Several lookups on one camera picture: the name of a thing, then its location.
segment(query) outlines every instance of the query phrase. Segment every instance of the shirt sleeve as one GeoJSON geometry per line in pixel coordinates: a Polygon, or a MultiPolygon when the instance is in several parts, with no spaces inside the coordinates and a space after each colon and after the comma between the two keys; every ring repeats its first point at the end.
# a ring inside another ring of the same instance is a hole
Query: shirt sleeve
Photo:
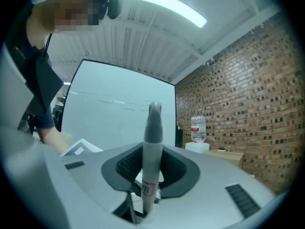
{"type": "Polygon", "coordinates": [[[35,116],[33,121],[36,128],[44,129],[54,127],[55,123],[53,120],[51,107],[48,108],[44,116],[35,116]]]}

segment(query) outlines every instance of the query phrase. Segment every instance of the person's arm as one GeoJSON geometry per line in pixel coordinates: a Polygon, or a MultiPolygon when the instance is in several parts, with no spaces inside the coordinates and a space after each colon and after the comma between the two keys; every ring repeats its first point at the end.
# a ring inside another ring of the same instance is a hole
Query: person's arm
{"type": "Polygon", "coordinates": [[[55,127],[37,128],[37,132],[42,142],[53,146],[59,155],[69,148],[55,127]]]}
{"type": "Polygon", "coordinates": [[[69,148],[60,132],[55,127],[51,108],[47,110],[44,116],[34,117],[34,125],[36,126],[38,135],[42,142],[53,146],[58,154],[62,154],[69,148]]]}

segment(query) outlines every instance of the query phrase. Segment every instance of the person's neck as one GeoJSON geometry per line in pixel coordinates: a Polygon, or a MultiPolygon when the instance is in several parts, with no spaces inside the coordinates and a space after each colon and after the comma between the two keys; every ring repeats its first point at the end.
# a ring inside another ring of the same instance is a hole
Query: person's neck
{"type": "Polygon", "coordinates": [[[32,47],[44,47],[44,39],[54,31],[54,18],[46,3],[35,4],[31,15],[27,18],[26,34],[32,47]]]}

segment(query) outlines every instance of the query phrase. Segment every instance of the whiteboard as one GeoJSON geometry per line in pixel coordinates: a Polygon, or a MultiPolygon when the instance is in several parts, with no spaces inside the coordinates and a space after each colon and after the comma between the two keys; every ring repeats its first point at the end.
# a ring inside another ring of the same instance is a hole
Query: whiteboard
{"type": "Polygon", "coordinates": [[[132,70],[83,60],[67,93],[61,131],[107,150],[144,138],[149,104],[162,105],[163,143],[175,145],[174,85],[132,70]]]}

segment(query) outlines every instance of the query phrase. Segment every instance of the linear light fixture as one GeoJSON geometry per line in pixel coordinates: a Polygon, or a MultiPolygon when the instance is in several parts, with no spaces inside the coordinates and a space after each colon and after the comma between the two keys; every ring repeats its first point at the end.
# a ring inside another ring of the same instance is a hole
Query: linear light fixture
{"type": "Polygon", "coordinates": [[[201,14],[193,10],[191,7],[187,6],[179,0],[143,0],[151,3],[155,3],[169,10],[172,10],[183,17],[187,18],[189,21],[193,22],[199,28],[203,27],[207,22],[206,18],[201,14]]]}

